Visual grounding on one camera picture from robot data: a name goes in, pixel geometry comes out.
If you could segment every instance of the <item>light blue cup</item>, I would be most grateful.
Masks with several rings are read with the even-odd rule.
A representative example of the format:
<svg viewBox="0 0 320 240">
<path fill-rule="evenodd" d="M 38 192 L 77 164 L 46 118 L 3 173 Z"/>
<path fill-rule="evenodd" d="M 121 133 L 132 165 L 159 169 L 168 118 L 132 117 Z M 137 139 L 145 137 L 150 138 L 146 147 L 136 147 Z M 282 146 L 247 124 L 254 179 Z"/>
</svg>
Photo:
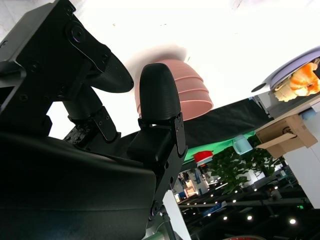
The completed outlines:
<svg viewBox="0 0 320 240">
<path fill-rule="evenodd" d="M 246 137 L 242 134 L 236 136 L 232 140 L 232 143 L 235 152 L 239 155 L 245 154 L 253 149 Z"/>
</svg>

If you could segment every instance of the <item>black fabric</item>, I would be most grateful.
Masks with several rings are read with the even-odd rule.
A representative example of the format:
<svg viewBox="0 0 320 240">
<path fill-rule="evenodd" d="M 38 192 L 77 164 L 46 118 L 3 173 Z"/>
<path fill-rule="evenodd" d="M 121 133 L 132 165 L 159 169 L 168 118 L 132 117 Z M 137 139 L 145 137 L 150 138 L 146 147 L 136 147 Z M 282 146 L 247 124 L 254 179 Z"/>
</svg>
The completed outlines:
<svg viewBox="0 0 320 240">
<path fill-rule="evenodd" d="M 239 134 L 254 131 L 273 118 L 253 100 L 245 99 L 214 109 L 207 114 L 184 122 L 188 148 L 225 141 Z M 138 132 L 122 137 L 110 146 L 110 153 L 127 158 L 126 151 Z"/>
</svg>

